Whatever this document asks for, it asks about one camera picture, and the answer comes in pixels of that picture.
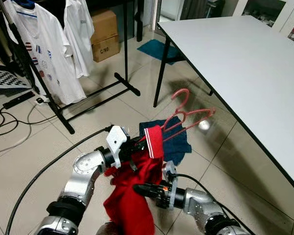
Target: blue towel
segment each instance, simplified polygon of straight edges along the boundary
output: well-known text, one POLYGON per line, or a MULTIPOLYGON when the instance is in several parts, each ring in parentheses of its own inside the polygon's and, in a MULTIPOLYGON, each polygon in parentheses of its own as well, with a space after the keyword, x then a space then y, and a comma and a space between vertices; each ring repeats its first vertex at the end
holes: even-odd
MULTIPOLYGON (((156 120, 156 121, 149 121, 149 122, 141 122, 139 123, 139 136, 142 138, 145 133, 144 129, 148 127, 153 127, 156 125, 162 126, 166 120, 156 120)), ((173 117, 167 124, 167 128, 173 126, 176 123, 179 123, 181 120, 175 116, 173 117)), ((177 127, 173 128, 172 130, 165 132, 163 134, 163 139, 173 135, 174 133, 182 130, 182 125, 178 125, 177 127)), ((166 141, 163 143, 163 150, 164 150, 164 160, 166 162, 173 161, 174 165, 179 165, 184 158, 185 153, 191 153, 192 147, 187 143, 187 134, 186 131, 180 133, 179 135, 175 136, 174 138, 166 141)))
MULTIPOLYGON (((163 56, 163 51, 165 50, 165 45, 156 40, 156 39, 152 39, 149 42, 141 45, 139 48, 137 48, 137 50, 146 53, 147 55, 150 55, 158 60, 162 60, 162 56, 163 56)), ((169 47, 169 52, 168 52, 168 59, 169 58, 174 58, 176 56, 179 55, 179 51, 178 49, 176 49, 175 47, 169 47)))

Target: cardboard box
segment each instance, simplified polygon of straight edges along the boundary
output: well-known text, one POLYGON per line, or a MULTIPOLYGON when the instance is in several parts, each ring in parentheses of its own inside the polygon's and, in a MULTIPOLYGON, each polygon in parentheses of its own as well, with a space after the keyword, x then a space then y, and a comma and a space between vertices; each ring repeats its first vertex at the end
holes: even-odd
POLYGON ((90 39, 92 44, 117 36, 117 16, 113 11, 96 11, 92 16, 92 19, 95 27, 95 32, 90 39))
POLYGON ((92 45, 93 57, 96 62, 104 60, 120 52, 119 36, 108 38, 92 45))

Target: black clothing rack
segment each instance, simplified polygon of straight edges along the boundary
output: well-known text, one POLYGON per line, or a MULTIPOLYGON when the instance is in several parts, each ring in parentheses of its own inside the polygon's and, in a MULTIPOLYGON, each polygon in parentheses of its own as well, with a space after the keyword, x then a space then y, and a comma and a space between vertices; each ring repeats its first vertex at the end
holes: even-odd
POLYGON ((114 82, 114 83, 110 84, 109 86, 106 86, 106 87, 104 87, 104 88, 102 88, 102 89, 99 89, 98 91, 95 91, 95 92, 93 92, 93 93, 87 95, 86 98, 85 98, 84 100, 86 100, 86 99, 92 97, 93 95, 96 95, 96 94, 98 94, 98 93, 101 93, 101 92, 103 92, 103 91, 105 91, 105 90, 107 90, 107 89, 109 89, 109 88, 111 88, 111 87, 113 87, 113 86, 116 86, 116 85, 118 85, 119 83, 122 83, 123 85, 125 85, 125 86, 126 86, 126 89, 124 89, 123 91, 121 91, 121 92, 119 92, 119 93, 117 93, 117 94, 115 94, 115 95, 113 95, 113 96, 111 96, 111 97, 109 97, 109 98, 107 98, 107 99, 105 99, 105 100, 103 100, 103 101, 101 101, 101 102, 99 102, 99 103, 93 105, 92 107, 90 107, 90 108, 88 108, 88 109, 86 109, 86 110, 81 111, 80 113, 74 115, 73 117, 71 117, 71 118, 69 118, 69 119, 66 119, 66 118, 62 115, 62 111, 65 110, 65 109, 67 109, 67 108, 69 108, 69 107, 71 107, 72 105, 77 104, 77 103, 72 103, 72 104, 66 105, 66 106, 64 106, 64 107, 59 107, 59 106, 54 102, 54 99, 52 98, 52 96, 51 96, 51 94, 50 94, 48 88, 46 87, 46 85, 45 85, 45 83, 44 83, 42 77, 40 76, 40 73, 38 72, 36 66, 34 65, 33 61, 32 61, 31 58, 30 58, 29 53, 27 52, 27 50, 26 50, 26 48, 25 48, 25 45, 24 45, 24 43, 23 43, 23 41, 22 41, 22 38, 21 38, 20 33, 19 33, 18 30, 17 30, 16 25, 13 23, 12 19, 10 18, 9 14, 7 13, 7 11, 6 11, 5 7, 4 7, 4 4, 3 4, 2 0, 0 0, 0 8, 1 8, 3 14, 5 15, 5 17, 6 17, 7 21, 8 21, 8 23, 9 23, 9 27, 10 27, 12 33, 14 34, 16 40, 18 41, 18 43, 19 43, 21 49, 24 51, 24 53, 25 53, 25 55, 26 55, 26 60, 27 60, 27 62, 28 62, 29 65, 32 67, 32 69, 33 69, 33 71, 34 71, 36 77, 38 78, 38 80, 39 80, 39 82, 41 83, 43 89, 45 90, 46 95, 47 95, 47 98, 49 98, 49 103, 48 103, 48 104, 49 104, 50 108, 52 109, 52 111, 54 112, 54 114, 59 118, 59 120, 62 122, 62 124, 67 128, 67 130, 69 131, 70 134, 74 134, 74 133, 75 133, 75 130, 74 130, 73 127, 69 124, 69 121, 71 121, 71 120, 77 118, 78 116, 80 116, 80 115, 82 115, 82 114, 84 114, 84 113, 86 113, 86 112, 88 112, 88 111, 90 111, 90 110, 92 110, 92 109, 95 109, 95 108, 99 107, 100 105, 103 105, 103 104, 107 103, 108 101, 110 101, 110 100, 112 100, 112 99, 114 99, 114 98, 116 98, 116 97, 122 95, 123 93, 125 93, 125 92, 127 92, 127 91, 132 91, 132 92, 133 92, 135 95, 137 95, 137 96, 140 96, 140 95, 141 95, 140 91, 139 91, 138 89, 134 88, 134 87, 133 87, 132 85, 130 85, 129 82, 128 82, 128 70, 127 70, 127 2, 128 2, 128 1, 126 1, 126 0, 123 1, 125 79, 122 78, 117 72, 115 72, 115 73, 114 73, 114 76, 115 76, 115 78, 116 78, 118 81, 116 81, 116 82, 114 82))

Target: hanging white shirt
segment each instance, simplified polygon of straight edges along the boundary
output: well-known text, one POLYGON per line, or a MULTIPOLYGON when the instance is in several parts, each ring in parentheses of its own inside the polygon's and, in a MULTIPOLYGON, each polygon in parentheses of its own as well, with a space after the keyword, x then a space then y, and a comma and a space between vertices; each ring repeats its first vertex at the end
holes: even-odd
POLYGON ((94 25, 85 0, 66 0, 64 33, 72 46, 76 77, 89 76, 94 66, 90 42, 94 25))
MULTIPOLYGON (((84 99, 85 93, 75 76, 72 49, 59 20, 36 3, 32 10, 10 0, 4 5, 55 101, 67 105, 84 99)), ((5 23, 10 38, 17 43, 6 19, 5 23)), ((35 74, 34 78, 41 94, 45 94, 35 74)))

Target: red hanger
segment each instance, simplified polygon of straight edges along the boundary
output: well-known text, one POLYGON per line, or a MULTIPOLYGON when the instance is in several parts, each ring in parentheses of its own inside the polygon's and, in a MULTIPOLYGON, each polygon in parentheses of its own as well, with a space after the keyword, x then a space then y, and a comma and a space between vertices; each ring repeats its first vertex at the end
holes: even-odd
POLYGON ((183 128, 183 130, 180 130, 179 132, 177 132, 177 133, 175 133, 175 134, 173 134, 173 135, 167 137, 166 139, 163 140, 163 142, 172 139, 173 137, 175 137, 175 136, 181 134, 182 132, 184 132, 184 131, 190 129, 191 127, 193 127, 193 126, 195 126, 195 125, 198 125, 201 121, 206 120, 207 118, 211 117, 211 116, 212 116, 213 114, 215 114, 215 112, 216 112, 216 109, 215 109, 215 108, 212 108, 212 109, 198 109, 198 110, 193 110, 193 111, 189 111, 189 112, 185 112, 185 111, 180 110, 180 109, 183 108, 183 107, 185 106, 185 104, 187 103, 188 98, 189 98, 189 96, 190 96, 190 91, 189 91, 188 89, 186 89, 186 88, 182 88, 182 89, 176 91, 176 92, 172 95, 172 97, 171 97, 171 99, 175 99, 177 96, 181 95, 182 93, 185 93, 185 98, 184 98, 183 102, 181 103, 181 105, 177 107, 177 109, 175 110, 175 113, 172 114, 172 115, 171 115, 171 116, 165 121, 165 123, 163 124, 163 126, 161 126, 161 129, 162 129, 163 133, 165 133, 165 132, 167 132, 167 131, 170 131, 170 130, 174 129, 175 127, 177 127, 177 126, 179 126, 180 124, 182 124, 183 122, 185 122, 187 116, 189 116, 189 115, 198 114, 198 113, 204 113, 204 112, 206 112, 207 115, 206 115, 205 117, 202 117, 200 120, 194 122, 193 124, 189 125, 188 127, 183 128), (183 114, 183 120, 180 121, 179 123, 174 124, 173 126, 171 126, 171 127, 169 127, 169 128, 166 128, 168 122, 169 122, 174 116, 176 116, 176 115, 178 115, 178 114, 183 114))

